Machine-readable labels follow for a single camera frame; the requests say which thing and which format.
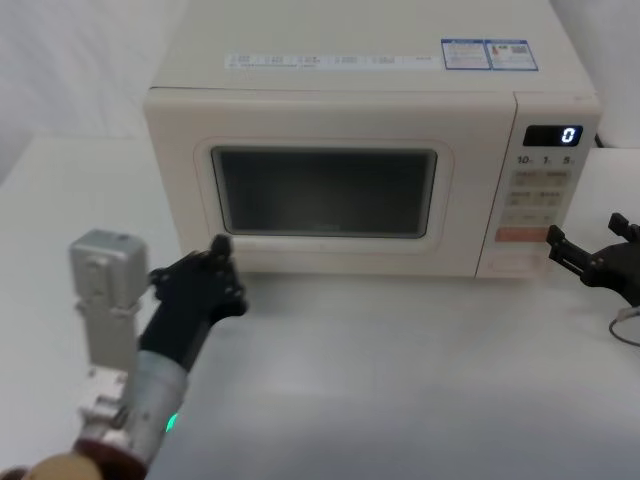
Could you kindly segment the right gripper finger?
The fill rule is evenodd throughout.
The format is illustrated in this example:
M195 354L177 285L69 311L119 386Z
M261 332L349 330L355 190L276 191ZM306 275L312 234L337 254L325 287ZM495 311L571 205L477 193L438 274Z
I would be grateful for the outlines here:
M630 223L629 220L619 212L611 214L608 229L630 244L638 244L640 242L640 226Z
M599 252L587 252L570 242L557 225L549 227L546 242L550 246L550 260L577 275L584 285L588 287L602 286L600 278L602 261Z

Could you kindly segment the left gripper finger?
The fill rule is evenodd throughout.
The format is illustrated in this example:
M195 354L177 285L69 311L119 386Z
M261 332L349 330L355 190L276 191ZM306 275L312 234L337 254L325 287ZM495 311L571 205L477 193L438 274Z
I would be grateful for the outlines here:
M221 299L213 310L213 320L243 316L248 310L246 290L240 281L233 258L232 241L228 236L216 236L212 241L212 264Z
M150 284L157 300L201 300L216 288L226 267L226 236L216 235L210 247L175 263L152 270Z

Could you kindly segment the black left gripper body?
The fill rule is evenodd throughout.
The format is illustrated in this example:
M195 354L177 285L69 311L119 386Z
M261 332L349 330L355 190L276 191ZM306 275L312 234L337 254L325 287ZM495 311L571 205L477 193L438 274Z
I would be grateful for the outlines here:
M151 273L158 306L139 337L141 351L167 358L190 371L223 304L227 285L219 274L201 267Z

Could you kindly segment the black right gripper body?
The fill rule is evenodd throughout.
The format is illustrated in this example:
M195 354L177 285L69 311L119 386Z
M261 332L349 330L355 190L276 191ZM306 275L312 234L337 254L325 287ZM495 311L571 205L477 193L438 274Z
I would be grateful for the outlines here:
M620 243L591 255L581 274L588 287L618 293L630 306L639 306L639 244Z

